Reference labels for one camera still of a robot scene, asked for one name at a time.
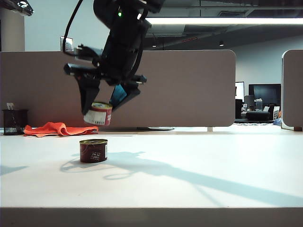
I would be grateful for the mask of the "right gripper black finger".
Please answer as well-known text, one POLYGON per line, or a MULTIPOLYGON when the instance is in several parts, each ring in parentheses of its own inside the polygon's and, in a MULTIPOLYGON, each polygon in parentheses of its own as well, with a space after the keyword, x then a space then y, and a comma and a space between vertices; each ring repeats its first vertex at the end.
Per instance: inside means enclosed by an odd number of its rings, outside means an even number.
POLYGON ((100 81, 77 76, 80 91, 81 112, 85 115, 99 93, 100 81))
POLYGON ((139 95, 138 84, 119 84, 116 85, 111 95, 109 103, 112 105, 112 111, 117 110, 122 105, 139 95))

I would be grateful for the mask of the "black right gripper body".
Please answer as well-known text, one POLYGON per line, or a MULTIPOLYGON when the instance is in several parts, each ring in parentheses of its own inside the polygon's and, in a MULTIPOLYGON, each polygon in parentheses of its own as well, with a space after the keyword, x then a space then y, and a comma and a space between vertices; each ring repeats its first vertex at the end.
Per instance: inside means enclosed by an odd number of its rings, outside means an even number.
POLYGON ((137 78, 135 73, 139 67, 143 53, 143 39, 151 28, 150 23, 113 23, 106 25, 110 31, 104 48, 94 49, 79 45, 69 55, 90 61, 93 67, 67 63, 64 72, 77 76, 104 80, 110 86, 121 83, 144 83, 145 79, 137 78))

